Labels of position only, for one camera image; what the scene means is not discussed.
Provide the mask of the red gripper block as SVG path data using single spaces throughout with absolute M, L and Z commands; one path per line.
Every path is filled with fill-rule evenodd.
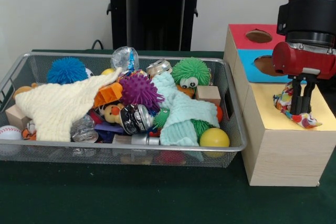
M 335 49 L 302 43 L 280 42 L 272 52 L 272 64 L 277 73 L 298 76 L 302 73 L 318 79 L 330 79 L 335 75 Z M 311 95 L 316 78 L 304 78 L 306 87 L 301 97 L 301 80 L 292 80 L 291 114 L 311 112 Z

